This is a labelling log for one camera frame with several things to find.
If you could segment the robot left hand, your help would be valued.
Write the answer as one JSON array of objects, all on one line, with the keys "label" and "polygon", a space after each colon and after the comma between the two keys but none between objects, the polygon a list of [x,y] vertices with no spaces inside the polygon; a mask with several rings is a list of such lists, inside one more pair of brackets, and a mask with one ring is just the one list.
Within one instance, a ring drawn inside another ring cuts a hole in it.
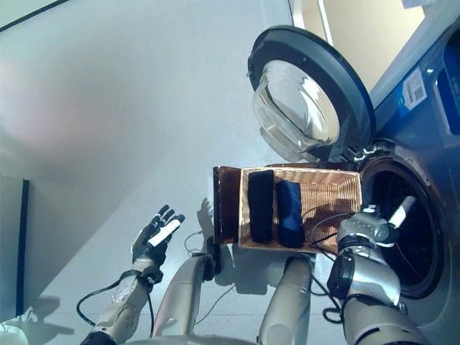
[{"label": "robot left hand", "polygon": [[166,258],[167,246],[184,220],[183,214],[176,213],[167,204],[164,205],[139,231],[132,243],[132,263],[148,259],[161,267]]}]

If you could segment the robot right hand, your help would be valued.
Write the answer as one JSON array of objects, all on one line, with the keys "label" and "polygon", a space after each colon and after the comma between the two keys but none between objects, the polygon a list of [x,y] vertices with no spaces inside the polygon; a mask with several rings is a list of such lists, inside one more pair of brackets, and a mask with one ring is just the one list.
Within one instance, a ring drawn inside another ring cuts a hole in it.
[{"label": "robot right hand", "polygon": [[417,198],[407,196],[396,208],[389,220],[381,220],[378,230],[375,231],[374,241],[379,247],[393,247],[399,238],[399,228],[402,226],[408,214],[413,209]]}]

